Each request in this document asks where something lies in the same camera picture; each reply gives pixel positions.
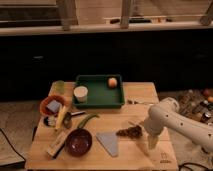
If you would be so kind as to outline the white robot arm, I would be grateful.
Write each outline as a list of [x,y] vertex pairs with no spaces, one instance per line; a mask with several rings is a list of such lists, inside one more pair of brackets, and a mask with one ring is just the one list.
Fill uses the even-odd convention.
[[213,127],[180,115],[179,108],[179,103],[171,97],[152,105],[144,129],[152,137],[159,136],[165,127],[173,129],[213,153]]

